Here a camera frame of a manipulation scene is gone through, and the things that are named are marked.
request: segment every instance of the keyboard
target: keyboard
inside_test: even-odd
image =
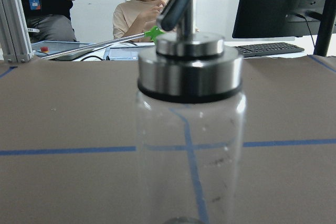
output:
[[[244,56],[244,58],[263,56],[263,55],[289,54],[292,52],[304,51],[304,49],[301,47],[285,42],[245,45],[245,46],[237,46],[235,48],[237,48],[240,51],[240,53]]]

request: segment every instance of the black monitor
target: black monitor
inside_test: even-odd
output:
[[[301,37],[310,29],[318,34],[314,54],[325,56],[335,16],[336,0],[239,0],[233,38]]]

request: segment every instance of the white wall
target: white wall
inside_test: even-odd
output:
[[[76,0],[71,9],[76,37],[82,42],[113,39],[112,16],[115,7],[126,0]],[[231,39],[239,0],[197,0],[196,25]]]

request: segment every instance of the blue badge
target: blue badge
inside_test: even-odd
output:
[[[40,0],[29,0],[31,10],[41,10]]]

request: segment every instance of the clear container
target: clear container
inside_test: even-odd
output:
[[[142,223],[188,218],[230,223],[246,107],[243,92],[200,104],[170,103],[138,92],[136,103]]]

